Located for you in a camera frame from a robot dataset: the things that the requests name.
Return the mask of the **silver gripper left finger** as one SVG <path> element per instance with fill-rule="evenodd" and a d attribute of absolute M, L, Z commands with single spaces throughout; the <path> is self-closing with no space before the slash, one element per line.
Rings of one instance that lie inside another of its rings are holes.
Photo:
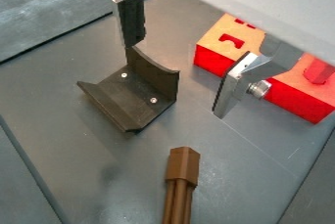
<path fill-rule="evenodd" d="M 112 0 L 125 47 L 135 46 L 145 38 L 143 0 Z"/>

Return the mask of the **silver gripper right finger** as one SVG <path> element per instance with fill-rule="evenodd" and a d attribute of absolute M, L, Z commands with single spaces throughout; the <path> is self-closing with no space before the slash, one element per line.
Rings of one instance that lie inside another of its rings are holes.
<path fill-rule="evenodd" d="M 246 94 L 263 98 L 271 84 L 267 78 L 287 72 L 296 64 L 303 51 L 271 34 L 264 36 L 260 54 L 246 51 L 221 79 L 212 111 L 222 118 Z"/>

